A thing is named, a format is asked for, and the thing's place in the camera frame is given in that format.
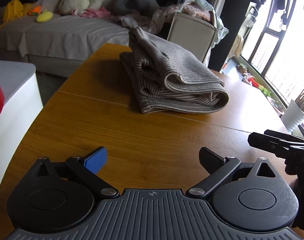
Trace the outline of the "grey striped knit garment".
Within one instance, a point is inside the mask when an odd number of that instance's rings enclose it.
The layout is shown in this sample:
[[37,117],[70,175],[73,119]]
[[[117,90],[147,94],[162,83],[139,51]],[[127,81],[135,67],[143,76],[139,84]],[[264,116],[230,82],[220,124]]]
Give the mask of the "grey striped knit garment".
[[224,81],[190,51],[140,27],[129,30],[129,47],[119,58],[142,113],[205,114],[227,105]]

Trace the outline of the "white pot bamboo plant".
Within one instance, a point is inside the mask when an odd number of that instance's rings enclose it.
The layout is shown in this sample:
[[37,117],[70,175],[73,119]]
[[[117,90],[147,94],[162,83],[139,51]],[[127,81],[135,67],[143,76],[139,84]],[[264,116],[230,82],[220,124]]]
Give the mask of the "white pot bamboo plant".
[[289,133],[304,121],[304,88],[295,100],[291,100],[281,120]]

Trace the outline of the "metal bowl on floor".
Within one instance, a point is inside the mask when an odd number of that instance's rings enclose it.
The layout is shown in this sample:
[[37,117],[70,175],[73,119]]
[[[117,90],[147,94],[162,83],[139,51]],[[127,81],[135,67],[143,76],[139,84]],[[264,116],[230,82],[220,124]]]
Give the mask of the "metal bowl on floor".
[[278,114],[279,117],[284,115],[284,110],[282,109],[282,107],[277,103],[277,101],[275,101],[273,98],[271,98],[270,96],[267,97],[267,100],[269,101],[269,103],[271,104],[271,106],[273,107],[273,109],[275,110],[275,112]]

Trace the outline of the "small green plant pot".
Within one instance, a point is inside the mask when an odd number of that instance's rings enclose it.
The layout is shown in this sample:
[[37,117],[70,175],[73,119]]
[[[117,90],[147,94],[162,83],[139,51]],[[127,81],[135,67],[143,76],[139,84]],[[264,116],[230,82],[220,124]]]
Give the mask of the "small green plant pot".
[[264,94],[265,97],[271,97],[271,92],[262,85],[259,85],[258,89]]

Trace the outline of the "red basin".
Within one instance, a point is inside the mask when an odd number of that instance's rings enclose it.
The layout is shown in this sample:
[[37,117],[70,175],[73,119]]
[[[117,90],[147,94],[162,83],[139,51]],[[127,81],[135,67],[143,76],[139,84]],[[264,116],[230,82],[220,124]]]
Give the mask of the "red basin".
[[253,77],[249,78],[249,82],[252,84],[253,87],[260,88],[260,84],[257,83]]

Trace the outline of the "white side cabinet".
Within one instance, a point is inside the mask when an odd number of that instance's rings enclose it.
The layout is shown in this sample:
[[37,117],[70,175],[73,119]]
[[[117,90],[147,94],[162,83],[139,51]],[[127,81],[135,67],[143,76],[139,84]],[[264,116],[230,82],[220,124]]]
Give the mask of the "white side cabinet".
[[43,109],[36,67],[0,60],[0,184],[27,130]]

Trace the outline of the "white exercise machine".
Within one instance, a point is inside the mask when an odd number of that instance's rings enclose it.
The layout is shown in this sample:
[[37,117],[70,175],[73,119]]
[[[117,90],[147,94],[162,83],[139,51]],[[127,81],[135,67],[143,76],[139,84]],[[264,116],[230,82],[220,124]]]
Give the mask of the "white exercise machine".
[[239,29],[239,32],[237,33],[237,36],[234,40],[233,46],[230,50],[230,56],[231,57],[239,57],[241,54],[241,51],[243,49],[243,46],[245,45],[246,39],[253,28],[256,18],[258,16],[258,10],[256,8],[257,4],[251,2],[247,12],[245,14],[245,19]]

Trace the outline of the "grey covered sofa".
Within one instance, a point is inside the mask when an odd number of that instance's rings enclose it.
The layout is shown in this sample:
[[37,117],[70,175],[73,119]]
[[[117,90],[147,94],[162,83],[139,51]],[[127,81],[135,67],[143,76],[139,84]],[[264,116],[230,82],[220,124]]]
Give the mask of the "grey covered sofa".
[[45,23],[23,16],[0,27],[0,60],[34,64],[37,71],[69,77],[105,43],[127,46],[128,29],[113,20],[61,16]]

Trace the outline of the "pink cloth on sofa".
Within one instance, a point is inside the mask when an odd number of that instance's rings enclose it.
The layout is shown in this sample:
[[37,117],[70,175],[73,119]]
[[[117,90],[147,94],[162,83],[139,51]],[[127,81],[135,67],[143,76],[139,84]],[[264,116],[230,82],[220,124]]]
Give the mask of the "pink cloth on sofa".
[[106,10],[104,7],[99,9],[88,8],[86,10],[73,9],[71,15],[79,16],[84,18],[103,18],[108,20],[115,20],[117,17],[113,16],[110,11]]

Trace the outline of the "yellow plush toy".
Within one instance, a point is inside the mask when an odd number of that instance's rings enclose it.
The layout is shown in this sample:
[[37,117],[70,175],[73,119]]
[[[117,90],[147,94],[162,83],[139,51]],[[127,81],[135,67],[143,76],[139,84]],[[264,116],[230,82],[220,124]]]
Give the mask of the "yellow plush toy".
[[43,11],[38,17],[36,18],[37,23],[44,23],[48,22],[53,18],[53,12],[51,11]]

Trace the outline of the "grey neck pillow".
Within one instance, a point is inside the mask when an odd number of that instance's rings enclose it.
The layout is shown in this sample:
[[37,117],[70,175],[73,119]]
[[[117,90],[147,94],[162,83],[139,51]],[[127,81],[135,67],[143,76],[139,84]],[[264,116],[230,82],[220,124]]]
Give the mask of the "grey neck pillow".
[[115,0],[113,2],[113,13],[118,16],[140,14],[152,17],[158,8],[156,0]]

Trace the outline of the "yellow garment on sofa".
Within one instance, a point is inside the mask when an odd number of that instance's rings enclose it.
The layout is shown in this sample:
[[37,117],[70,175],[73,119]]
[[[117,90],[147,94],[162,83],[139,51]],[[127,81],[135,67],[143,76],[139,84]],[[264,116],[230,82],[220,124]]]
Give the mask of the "yellow garment on sofa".
[[0,29],[8,22],[12,22],[19,18],[27,16],[29,10],[31,10],[34,5],[34,3],[22,4],[19,0],[10,1],[6,5],[5,10],[3,12],[2,24],[0,25]]

